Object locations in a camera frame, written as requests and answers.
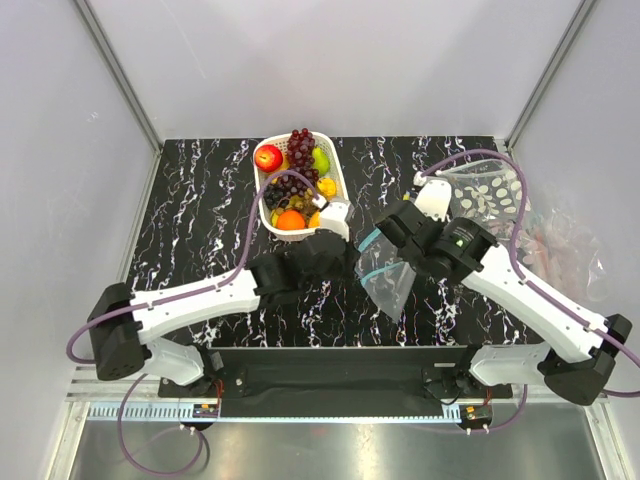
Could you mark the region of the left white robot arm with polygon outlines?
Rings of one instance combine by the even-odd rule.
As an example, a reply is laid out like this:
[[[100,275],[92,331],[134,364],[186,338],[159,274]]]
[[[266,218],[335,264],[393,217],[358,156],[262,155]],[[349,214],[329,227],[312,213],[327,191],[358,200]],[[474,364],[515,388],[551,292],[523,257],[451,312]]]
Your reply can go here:
[[[358,249],[341,235],[319,229],[248,261],[238,271],[165,290],[106,288],[88,320],[96,374],[115,381],[136,373],[165,378],[196,396],[215,386],[209,355],[167,334],[232,314],[294,303],[315,280],[353,274]]]

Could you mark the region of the clear zip top bag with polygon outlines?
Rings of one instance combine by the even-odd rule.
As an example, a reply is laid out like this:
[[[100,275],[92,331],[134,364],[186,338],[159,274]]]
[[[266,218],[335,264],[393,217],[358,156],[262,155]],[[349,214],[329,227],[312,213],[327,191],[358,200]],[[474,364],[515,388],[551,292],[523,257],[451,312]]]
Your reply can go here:
[[[402,316],[416,272],[398,255],[398,249],[379,229],[358,246],[355,272],[374,305],[395,324]]]

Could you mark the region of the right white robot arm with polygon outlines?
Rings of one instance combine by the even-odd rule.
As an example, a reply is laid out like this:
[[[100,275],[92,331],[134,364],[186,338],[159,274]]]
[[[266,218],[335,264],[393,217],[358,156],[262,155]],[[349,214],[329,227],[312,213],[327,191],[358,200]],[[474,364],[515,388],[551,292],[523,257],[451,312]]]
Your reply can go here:
[[[539,344],[469,348],[453,374],[460,393],[472,397],[495,385],[544,385],[581,406],[604,393],[631,331],[628,319],[579,306],[520,266],[470,219],[435,220],[412,202],[399,201],[376,226],[416,273],[464,285],[541,337]]]

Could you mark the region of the yellow pear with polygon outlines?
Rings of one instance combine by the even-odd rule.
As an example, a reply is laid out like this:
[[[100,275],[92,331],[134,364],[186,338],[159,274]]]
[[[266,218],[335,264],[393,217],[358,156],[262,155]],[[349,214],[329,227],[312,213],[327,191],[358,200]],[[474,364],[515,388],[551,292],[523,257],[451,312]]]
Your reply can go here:
[[[337,195],[337,185],[331,178],[321,178],[317,182],[317,190],[328,200]]]

